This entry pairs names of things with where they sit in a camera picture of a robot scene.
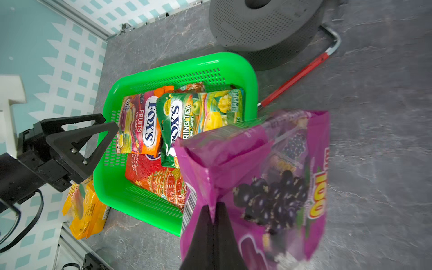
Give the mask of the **green plastic basket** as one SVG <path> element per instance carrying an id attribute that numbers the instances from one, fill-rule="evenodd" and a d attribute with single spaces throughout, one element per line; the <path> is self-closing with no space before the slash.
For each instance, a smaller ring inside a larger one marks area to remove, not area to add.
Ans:
<path id="1" fill-rule="evenodd" d="M 255 71 L 245 58 L 230 52 L 192 58 L 123 76 L 109 91 L 102 114 L 107 122 L 117 123 L 124 97 L 162 86 L 180 87 L 192 82 L 204 82 L 209 92 L 230 85 L 242 88 L 245 91 L 245 119 L 257 117 L 258 80 Z M 180 236 L 181 211 L 166 200 L 129 182 L 125 177 L 127 157 L 126 154 L 116 153 L 116 142 L 112 141 L 93 172 L 98 198 L 117 211 Z"/>

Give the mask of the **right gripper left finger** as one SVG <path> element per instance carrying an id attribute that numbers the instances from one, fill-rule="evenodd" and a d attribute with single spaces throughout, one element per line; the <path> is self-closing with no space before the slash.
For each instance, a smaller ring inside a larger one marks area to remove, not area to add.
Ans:
<path id="1" fill-rule="evenodd" d="M 180 270 L 214 269 L 214 225 L 209 207 L 201 208 L 199 219 L 186 258 Z"/>

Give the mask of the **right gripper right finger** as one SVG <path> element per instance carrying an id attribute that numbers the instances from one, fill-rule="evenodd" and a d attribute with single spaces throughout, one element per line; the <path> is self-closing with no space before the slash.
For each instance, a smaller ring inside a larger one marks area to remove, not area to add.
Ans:
<path id="1" fill-rule="evenodd" d="M 222 202 L 217 203 L 213 222 L 213 267 L 215 270 L 247 270 L 227 207 Z"/>

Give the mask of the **yellow candy bag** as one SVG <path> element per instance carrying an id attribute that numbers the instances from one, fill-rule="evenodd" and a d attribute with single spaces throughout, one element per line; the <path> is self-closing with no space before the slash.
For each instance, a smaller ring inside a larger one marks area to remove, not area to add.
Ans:
<path id="1" fill-rule="evenodd" d="M 80 184 L 72 183 L 62 210 L 67 217 L 69 229 L 77 240 L 102 232 L 109 212 L 110 207 L 96 195 L 92 176 Z"/>

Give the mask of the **orange candy bag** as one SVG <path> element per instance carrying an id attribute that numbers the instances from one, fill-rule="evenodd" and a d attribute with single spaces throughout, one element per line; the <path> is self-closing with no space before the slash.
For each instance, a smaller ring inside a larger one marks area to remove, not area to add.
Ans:
<path id="1" fill-rule="evenodd" d="M 174 91 L 172 85 L 126 96 L 120 110 L 116 152 L 158 156 L 162 134 L 156 113 L 158 98 Z"/>

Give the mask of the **purple candy bag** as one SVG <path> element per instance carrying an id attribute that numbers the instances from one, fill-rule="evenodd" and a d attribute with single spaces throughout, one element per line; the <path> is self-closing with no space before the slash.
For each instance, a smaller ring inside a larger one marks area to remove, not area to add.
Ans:
<path id="1" fill-rule="evenodd" d="M 328 111 L 282 110 L 179 139 L 174 149 L 196 200 L 181 235 L 182 262 L 201 208 L 224 203 L 247 270 L 308 261 L 326 226 Z"/>

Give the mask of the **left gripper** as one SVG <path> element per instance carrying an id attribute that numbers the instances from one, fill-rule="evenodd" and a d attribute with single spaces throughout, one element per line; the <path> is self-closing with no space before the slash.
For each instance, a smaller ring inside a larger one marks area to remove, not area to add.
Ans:
<path id="1" fill-rule="evenodd" d="M 91 126 L 65 130 L 89 122 Z M 58 192 L 86 180 L 119 128 L 102 114 L 49 118 L 19 134 L 17 157 L 1 155 L 1 212 L 29 199 L 46 183 Z"/>

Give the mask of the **red candy bag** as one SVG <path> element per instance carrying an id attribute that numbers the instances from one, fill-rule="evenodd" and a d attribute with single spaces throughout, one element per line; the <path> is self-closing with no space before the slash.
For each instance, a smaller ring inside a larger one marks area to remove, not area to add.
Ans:
<path id="1" fill-rule="evenodd" d="M 129 182 L 183 211 L 188 188 L 181 171 L 178 168 L 163 167 L 160 157 L 128 154 L 125 177 Z"/>

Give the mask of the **green Fox's candy bag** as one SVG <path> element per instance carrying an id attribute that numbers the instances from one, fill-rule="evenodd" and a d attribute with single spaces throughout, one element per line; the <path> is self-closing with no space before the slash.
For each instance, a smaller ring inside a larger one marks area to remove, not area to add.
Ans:
<path id="1" fill-rule="evenodd" d="M 244 120 L 245 93 L 242 89 L 203 92 L 167 93 L 156 102 L 163 144 L 161 164 L 179 168 L 173 147 L 180 138 L 235 124 Z"/>

